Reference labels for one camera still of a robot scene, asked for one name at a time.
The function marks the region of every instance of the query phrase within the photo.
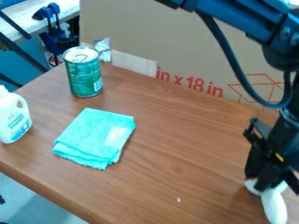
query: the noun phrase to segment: cardboard box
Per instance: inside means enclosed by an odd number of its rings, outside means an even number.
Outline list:
[[[82,42],[110,37],[113,49],[157,61],[160,80],[264,109],[244,91],[195,13],[173,10],[154,0],[83,0],[80,19]],[[278,102],[282,72],[267,64],[261,46],[245,33],[218,23],[256,91]]]

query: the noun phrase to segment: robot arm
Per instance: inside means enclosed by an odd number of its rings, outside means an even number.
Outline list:
[[[263,192],[285,180],[299,195],[299,19],[279,0],[156,0],[173,9],[195,11],[219,42],[243,88],[259,103],[281,109],[273,128],[252,119],[244,136],[251,143],[247,166],[248,178],[258,177],[255,189]],[[244,31],[262,45],[264,56],[272,67],[284,71],[284,96],[272,104],[262,99],[244,75],[226,37],[213,18]],[[296,71],[293,86],[290,73]]]
[[[279,0],[157,1],[173,9],[182,8],[217,18],[280,54],[294,53],[299,44],[299,19]]]

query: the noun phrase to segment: white bottle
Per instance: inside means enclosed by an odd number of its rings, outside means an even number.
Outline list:
[[[0,85],[0,141],[12,144],[32,126],[25,99]]]

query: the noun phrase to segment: green can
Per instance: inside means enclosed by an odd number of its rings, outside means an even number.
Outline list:
[[[89,46],[75,46],[63,54],[73,95],[92,97],[102,90],[99,53]]]

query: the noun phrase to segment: folded towel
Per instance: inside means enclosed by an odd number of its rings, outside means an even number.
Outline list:
[[[118,162],[135,127],[132,116],[85,108],[54,141],[52,152],[80,165],[105,170]]]

